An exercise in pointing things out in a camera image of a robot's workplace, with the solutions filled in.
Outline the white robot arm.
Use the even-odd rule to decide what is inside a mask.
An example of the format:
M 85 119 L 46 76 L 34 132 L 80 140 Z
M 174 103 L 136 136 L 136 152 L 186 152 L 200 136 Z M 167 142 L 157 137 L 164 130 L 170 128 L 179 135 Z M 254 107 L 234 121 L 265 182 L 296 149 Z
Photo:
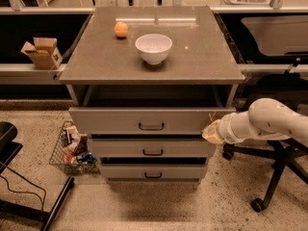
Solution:
M 275 99 L 260 98 L 247 111 L 225 115 L 209 124 L 202 130 L 202 137 L 213 144 L 294 139 L 308 146 L 308 117 Z

